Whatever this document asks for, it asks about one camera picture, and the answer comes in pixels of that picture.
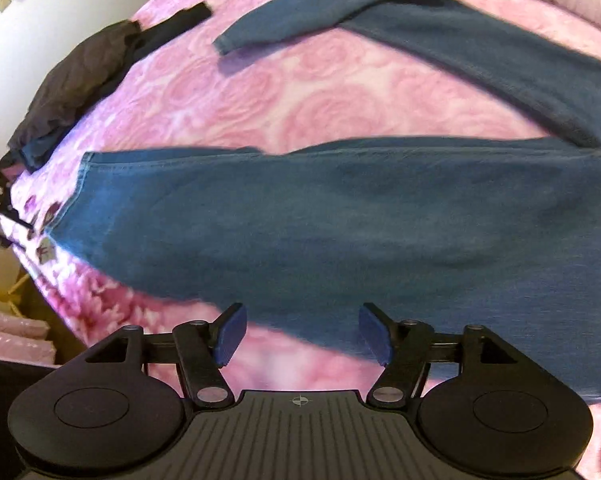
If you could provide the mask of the blue denim jeans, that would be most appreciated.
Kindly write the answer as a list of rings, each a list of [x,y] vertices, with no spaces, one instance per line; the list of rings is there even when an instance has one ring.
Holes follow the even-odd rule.
[[[479,322],[601,393],[601,61],[457,0],[272,0],[214,42],[223,69],[343,28],[511,104],[537,140],[460,136],[84,154],[48,237],[140,292],[358,353],[372,301]]]

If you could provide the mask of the yellow clothes rack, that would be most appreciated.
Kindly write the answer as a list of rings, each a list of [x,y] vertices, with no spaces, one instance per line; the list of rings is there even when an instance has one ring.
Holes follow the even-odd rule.
[[[9,289],[0,289],[0,302],[6,304],[12,311],[20,310],[22,288],[31,281],[29,274],[23,274]]]

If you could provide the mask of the black unfolded garment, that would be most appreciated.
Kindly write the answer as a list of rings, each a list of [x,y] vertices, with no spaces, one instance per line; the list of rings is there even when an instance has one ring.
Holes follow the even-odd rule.
[[[120,21],[80,42],[43,79],[0,168],[42,168],[80,119],[118,88],[133,64],[211,16],[212,9],[200,2],[153,27]]]

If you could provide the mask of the pink rose bedsheet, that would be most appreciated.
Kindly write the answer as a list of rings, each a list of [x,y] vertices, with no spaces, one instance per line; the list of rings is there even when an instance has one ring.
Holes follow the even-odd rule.
[[[160,49],[133,68],[114,96],[80,122],[75,133],[35,177],[16,185],[16,203],[37,230],[53,218],[69,196],[84,151],[116,151],[210,145],[254,145],[271,153],[307,148],[348,136],[370,136],[372,119],[384,133],[453,134],[476,139],[523,140],[541,136],[540,128],[506,104],[469,84],[407,55],[371,44],[348,32],[326,32],[299,46],[256,61],[246,75],[221,76],[212,67],[212,40],[235,18],[267,0],[208,0],[220,4],[203,32],[192,32]],[[498,18],[529,28],[601,58],[601,32],[579,18],[533,0],[461,0]],[[134,18],[154,25],[178,6],[197,0],[151,0]],[[119,328],[140,322],[163,332],[186,314],[212,314],[214,308],[189,302],[178,306],[143,297],[104,278],[65,252],[48,263],[35,256],[42,235],[28,234],[18,250],[44,299],[79,340],[92,344]],[[380,371],[360,359],[321,350],[291,336],[250,328],[229,367],[230,385],[246,388],[367,388]],[[586,388],[593,403],[595,435],[581,462],[588,479],[601,479],[601,388]]]

